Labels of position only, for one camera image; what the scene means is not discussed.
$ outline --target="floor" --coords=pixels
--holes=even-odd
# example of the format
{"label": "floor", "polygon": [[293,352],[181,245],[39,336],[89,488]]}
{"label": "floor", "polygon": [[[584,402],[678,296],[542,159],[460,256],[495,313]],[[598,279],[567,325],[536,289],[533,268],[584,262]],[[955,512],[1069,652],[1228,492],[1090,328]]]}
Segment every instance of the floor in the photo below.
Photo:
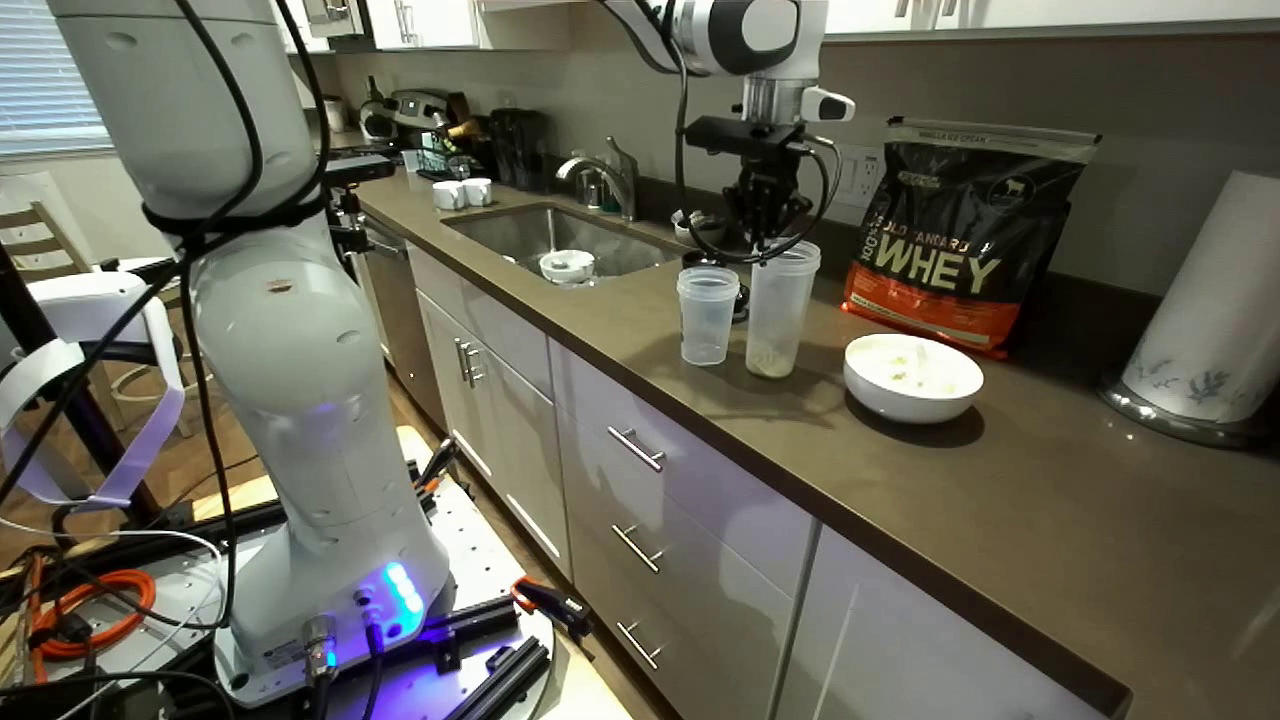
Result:
{"label": "floor", "polygon": [[[110,381],[120,381],[122,369],[106,364],[95,375],[95,398],[102,402],[106,421],[120,428],[120,436],[129,436],[141,421],[143,421],[143,402],[136,398],[117,398],[117,393],[106,393]],[[435,441],[435,428],[426,428],[420,421],[420,411],[408,402],[408,395],[395,389],[393,381],[393,406],[401,423],[420,428],[426,441]],[[211,423],[222,446],[222,463],[227,463],[227,478],[253,478],[263,474],[244,428],[234,423],[234,415],[227,411],[227,402],[216,395],[211,398]],[[54,423],[54,432],[47,436],[47,446],[54,457],[69,458],[71,473],[91,474],[91,458],[89,450],[74,445],[71,428]],[[498,541],[512,548],[512,555],[541,581],[548,583],[565,583],[555,577],[555,567],[548,559],[536,555],[533,541],[512,522],[512,515],[486,497],[486,488],[480,478],[468,474],[463,463],[451,468],[456,478],[463,478],[480,502],[480,512],[486,515],[486,522],[498,531]],[[182,428],[169,441],[169,446],[159,450],[155,468],[147,473],[147,488],[155,492],[159,506],[181,506],[187,498],[201,498],[209,492],[216,492],[216,474],[211,474],[211,458],[205,446],[205,423],[201,423],[201,406],[196,398],[182,411]],[[2,519],[26,522],[26,526],[47,526],[51,512],[34,498],[26,498],[23,492],[11,492],[9,502],[0,506]],[[106,526],[120,522],[120,512],[91,512],[91,515],[71,515],[69,531],[71,534],[102,534]],[[19,552],[26,545],[39,545],[47,534],[33,534],[33,531],[11,531],[0,526],[0,567],[9,567],[11,559],[19,559]],[[584,646],[590,652],[594,672],[605,677],[605,683],[617,690],[617,699],[635,717],[671,717],[663,708],[663,699],[651,690],[651,683],[633,667],[633,661],[617,646],[617,643],[598,643],[594,635],[584,641]]]}

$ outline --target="window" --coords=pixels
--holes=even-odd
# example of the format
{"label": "window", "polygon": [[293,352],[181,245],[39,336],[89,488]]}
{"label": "window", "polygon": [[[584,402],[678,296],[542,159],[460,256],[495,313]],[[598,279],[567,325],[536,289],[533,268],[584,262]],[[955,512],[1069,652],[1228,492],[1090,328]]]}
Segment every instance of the window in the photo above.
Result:
{"label": "window", "polygon": [[0,157],[106,142],[47,0],[0,0]]}

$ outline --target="gray countertop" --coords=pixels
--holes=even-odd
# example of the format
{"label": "gray countertop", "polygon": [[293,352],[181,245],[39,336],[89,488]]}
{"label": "gray countertop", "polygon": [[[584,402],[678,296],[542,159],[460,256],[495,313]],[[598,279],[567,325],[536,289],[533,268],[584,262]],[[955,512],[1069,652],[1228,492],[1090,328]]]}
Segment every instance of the gray countertop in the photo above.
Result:
{"label": "gray countertop", "polygon": [[360,199],[1079,695],[1111,702],[1121,679],[1136,720],[1276,720],[1276,458],[1157,436],[988,361],[974,411],[890,428],[839,383],[844,345],[875,325],[829,298],[786,381],[746,375],[738,336],[724,369],[684,369],[677,268],[565,290],[438,223],[420,181]]}

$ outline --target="white wall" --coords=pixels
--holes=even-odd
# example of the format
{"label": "white wall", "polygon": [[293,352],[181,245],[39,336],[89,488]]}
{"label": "white wall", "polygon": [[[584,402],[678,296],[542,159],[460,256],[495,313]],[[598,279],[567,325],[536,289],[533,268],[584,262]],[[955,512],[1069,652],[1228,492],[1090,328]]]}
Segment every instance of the white wall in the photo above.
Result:
{"label": "white wall", "polygon": [[[677,81],[648,71],[598,7],[575,11],[570,50],[366,50],[334,62],[356,99],[376,71],[385,86],[460,86],[480,111],[548,106],[565,151],[619,137],[648,176],[671,181]],[[1280,171],[1276,74],[1276,37],[896,41],[822,50],[822,84],[861,99],[855,124],[831,131],[844,142],[875,142],[898,111],[1103,131],[1054,271],[1136,290],[1169,289],[1231,166]],[[724,111],[734,86],[700,81],[695,111]],[[726,181],[726,159],[693,157],[695,186]]]}
{"label": "white wall", "polygon": [[71,210],[71,240],[89,258],[165,256],[165,237],[141,217],[141,195],[110,151],[0,159],[9,171],[47,171]]}

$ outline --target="white bowl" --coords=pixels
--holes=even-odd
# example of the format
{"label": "white bowl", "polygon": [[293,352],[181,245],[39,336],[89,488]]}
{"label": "white bowl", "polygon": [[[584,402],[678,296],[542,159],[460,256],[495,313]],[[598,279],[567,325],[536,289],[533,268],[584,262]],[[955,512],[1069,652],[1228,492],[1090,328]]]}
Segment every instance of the white bowl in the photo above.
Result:
{"label": "white bowl", "polygon": [[844,346],[844,389],[875,415],[945,423],[968,411],[983,389],[983,369],[948,345],[875,333]]}

